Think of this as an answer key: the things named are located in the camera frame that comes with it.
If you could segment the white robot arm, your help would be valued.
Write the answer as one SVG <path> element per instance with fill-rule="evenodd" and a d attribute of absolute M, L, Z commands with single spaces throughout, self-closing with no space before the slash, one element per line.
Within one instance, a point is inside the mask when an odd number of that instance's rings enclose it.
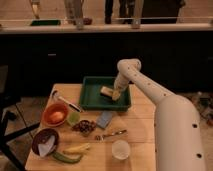
<path fill-rule="evenodd" d="M 199 113 L 194 104 L 142 74 L 139 59 L 122 59 L 117 69 L 116 94 L 132 82 L 156 106 L 156 171 L 206 171 Z"/>

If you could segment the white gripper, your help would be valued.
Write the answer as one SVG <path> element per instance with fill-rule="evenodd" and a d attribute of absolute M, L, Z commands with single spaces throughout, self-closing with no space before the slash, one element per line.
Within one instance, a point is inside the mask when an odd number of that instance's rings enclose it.
<path fill-rule="evenodd" d="M 122 74 L 118 74 L 114 82 L 115 90 L 112 93 L 112 100 L 117 101 L 121 96 L 120 92 L 125 91 L 128 85 L 129 85 L 129 80 Z"/>

